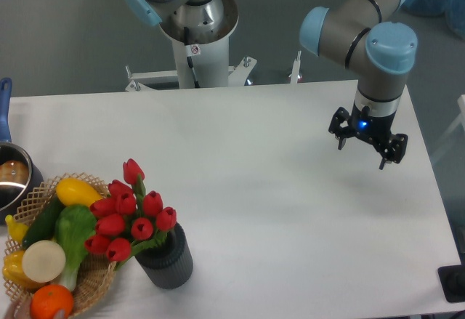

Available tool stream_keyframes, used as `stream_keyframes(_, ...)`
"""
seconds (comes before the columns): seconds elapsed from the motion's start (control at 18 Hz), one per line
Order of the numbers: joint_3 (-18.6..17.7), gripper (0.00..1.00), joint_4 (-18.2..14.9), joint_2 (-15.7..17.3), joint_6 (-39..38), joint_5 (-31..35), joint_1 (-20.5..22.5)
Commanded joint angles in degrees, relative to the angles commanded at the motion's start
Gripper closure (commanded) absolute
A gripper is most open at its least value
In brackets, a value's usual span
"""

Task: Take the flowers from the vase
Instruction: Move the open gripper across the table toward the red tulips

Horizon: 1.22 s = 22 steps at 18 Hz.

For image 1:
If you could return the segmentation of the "person hand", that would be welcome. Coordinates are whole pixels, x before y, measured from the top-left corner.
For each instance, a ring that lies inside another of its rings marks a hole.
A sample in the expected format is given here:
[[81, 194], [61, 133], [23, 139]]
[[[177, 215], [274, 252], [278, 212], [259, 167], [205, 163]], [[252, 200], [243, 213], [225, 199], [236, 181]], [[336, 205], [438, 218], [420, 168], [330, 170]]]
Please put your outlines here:
[[[4, 313], [3, 319], [31, 319], [30, 306], [30, 301], [24, 301], [21, 303], [13, 302], [8, 306], [7, 311]], [[53, 319], [65, 318], [66, 316], [64, 310], [58, 310], [53, 316]]]

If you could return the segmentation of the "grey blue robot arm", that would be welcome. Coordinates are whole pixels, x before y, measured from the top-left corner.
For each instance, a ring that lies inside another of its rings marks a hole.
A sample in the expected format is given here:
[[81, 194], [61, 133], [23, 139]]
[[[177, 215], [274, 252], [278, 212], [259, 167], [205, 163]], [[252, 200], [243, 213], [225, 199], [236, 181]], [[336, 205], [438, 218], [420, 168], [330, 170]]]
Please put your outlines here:
[[[229, 86], [229, 37], [238, 23], [234, 0], [124, 0], [144, 24], [171, 39], [179, 86]], [[346, 0], [338, 9], [312, 9], [304, 18], [300, 44], [359, 77], [351, 110], [339, 108], [329, 132], [344, 145], [357, 138], [399, 163], [408, 138], [391, 131], [415, 59], [418, 39], [390, 16], [405, 0]]]

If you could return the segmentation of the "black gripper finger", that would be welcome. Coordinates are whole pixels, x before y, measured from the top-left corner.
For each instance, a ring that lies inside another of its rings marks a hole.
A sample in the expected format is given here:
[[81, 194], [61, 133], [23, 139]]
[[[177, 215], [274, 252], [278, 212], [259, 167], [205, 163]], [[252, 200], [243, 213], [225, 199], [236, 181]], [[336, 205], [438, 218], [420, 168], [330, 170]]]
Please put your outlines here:
[[338, 140], [338, 149], [341, 150], [351, 137], [351, 115], [345, 108], [339, 107], [334, 113], [328, 131]]
[[387, 163], [399, 163], [403, 159], [408, 144], [408, 135], [390, 134], [380, 144], [381, 163], [379, 169], [383, 170]]

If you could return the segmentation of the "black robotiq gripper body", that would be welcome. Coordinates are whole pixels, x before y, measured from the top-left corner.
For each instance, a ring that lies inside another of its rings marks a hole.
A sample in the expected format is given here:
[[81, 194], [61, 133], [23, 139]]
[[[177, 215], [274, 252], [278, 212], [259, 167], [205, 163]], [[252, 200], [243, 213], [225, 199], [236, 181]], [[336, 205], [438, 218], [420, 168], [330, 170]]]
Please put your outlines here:
[[351, 113], [351, 137], [368, 143], [379, 152], [380, 144], [392, 133], [392, 123], [395, 119], [396, 110], [389, 114], [375, 116], [372, 114], [374, 107], [369, 105], [356, 105], [352, 107]]

